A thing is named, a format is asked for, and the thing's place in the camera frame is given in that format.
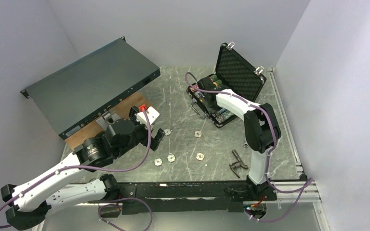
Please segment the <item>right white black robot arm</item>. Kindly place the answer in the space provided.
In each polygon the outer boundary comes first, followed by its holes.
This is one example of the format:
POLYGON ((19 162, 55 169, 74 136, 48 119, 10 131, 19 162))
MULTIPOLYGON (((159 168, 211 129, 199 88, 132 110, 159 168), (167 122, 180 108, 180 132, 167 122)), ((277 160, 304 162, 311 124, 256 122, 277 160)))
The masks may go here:
POLYGON ((275 150, 281 131, 273 107, 268 104, 258 104, 236 94, 228 87, 216 88, 209 77, 197 82, 194 90, 202 92, 204 99, 213 106, 224 108, 244 122, 245 140, 253 150, 251 168, 246 187, 246 193, 252 200, 257 200, 270 187, 270 159, 275 150))

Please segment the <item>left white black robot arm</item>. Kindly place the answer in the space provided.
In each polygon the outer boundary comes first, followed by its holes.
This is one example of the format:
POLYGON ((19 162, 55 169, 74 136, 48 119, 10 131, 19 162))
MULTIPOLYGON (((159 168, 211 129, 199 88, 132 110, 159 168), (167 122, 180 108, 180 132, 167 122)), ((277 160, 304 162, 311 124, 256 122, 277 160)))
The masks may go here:
POLYGON ((114 170, 106 166, 139 144, 155 151, 165 133, 159 129, 152 136, 151 132, 147 123, 119 119, 33 180, 3 186, 0 191, 7 226, 23 231, 68 206, 120 199, 114 170))

